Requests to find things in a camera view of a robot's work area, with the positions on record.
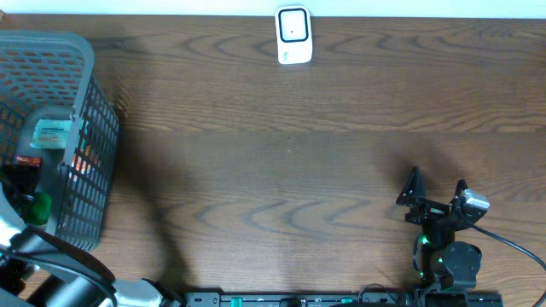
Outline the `orange tissue pack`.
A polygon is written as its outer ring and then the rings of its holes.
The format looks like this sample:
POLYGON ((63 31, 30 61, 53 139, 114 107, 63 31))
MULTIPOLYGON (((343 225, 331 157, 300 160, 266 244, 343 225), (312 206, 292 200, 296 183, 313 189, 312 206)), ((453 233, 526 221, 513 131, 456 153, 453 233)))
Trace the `orange tissue pack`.
POLYGON ((74 154, 71 167, 80 175, 88 177, 90 180, 96 180, 97 170, 101 165, 99 153, 90 144, 81 148, 80 153, 84 157, 74 154))

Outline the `teal wet wipes pack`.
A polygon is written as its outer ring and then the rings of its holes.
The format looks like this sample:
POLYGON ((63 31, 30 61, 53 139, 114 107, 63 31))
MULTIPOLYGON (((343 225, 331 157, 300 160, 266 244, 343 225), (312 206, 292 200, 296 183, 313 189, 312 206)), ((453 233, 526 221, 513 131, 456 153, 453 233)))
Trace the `teal wet wipes pack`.
POLYGON ((30 146, 38 149, 65 149, 71 127, 71 120, 40 119, 35 126, 30 146))

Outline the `green lid plastic jar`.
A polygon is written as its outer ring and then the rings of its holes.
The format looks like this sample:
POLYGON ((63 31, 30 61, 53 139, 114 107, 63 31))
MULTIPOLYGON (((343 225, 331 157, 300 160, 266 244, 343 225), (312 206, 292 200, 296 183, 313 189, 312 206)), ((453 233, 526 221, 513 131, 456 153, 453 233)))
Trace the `green lid plastic jar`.
POLYGON ((45 225, 49 221, 51 206, 52 198, 48 193, 36 192, 26 206, 24 221, 36 226, 45 225))

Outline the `red Top candy bar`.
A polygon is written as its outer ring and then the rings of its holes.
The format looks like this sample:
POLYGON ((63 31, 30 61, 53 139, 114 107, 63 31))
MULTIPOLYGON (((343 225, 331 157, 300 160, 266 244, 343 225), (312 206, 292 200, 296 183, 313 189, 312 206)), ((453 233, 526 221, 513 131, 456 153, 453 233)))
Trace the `red Top candy bar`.
POLYGON ((17 165, 40 168, 42 164, 42 159, 40 157, 29 157, 29 156, 17 155, 15 157, 15 163, 17 165))

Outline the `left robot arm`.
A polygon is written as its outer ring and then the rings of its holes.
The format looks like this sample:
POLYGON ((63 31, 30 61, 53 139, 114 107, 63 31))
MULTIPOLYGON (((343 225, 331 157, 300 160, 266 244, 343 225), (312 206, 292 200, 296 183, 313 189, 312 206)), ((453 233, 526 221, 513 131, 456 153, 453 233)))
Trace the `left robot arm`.
POLYGON ((123 281, 89 254, 93 243, 58 227, 76 217, 50 211, 53 232, 27 222, 11 199, 26 200, 12 182, 1 182, 2 306, 184 306, 186 299, 157 282, 123 281))

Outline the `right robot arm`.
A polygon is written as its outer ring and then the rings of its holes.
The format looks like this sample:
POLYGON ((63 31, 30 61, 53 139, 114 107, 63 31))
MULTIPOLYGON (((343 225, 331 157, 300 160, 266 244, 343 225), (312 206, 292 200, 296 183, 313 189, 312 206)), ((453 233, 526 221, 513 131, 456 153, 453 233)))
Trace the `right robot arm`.
POLYGON ((409 209, 405 221, 421 227, 414 243, 413 266, 421 272, 423 286, 429 292, 465 292, 476 287, 481 250, 457 241, 455 234, 479 221, 488 206, 474 205, 468 193, 461 179, 450 203, 428 199, 421 170, 415 166, 396 200, 398 206, 409 209))

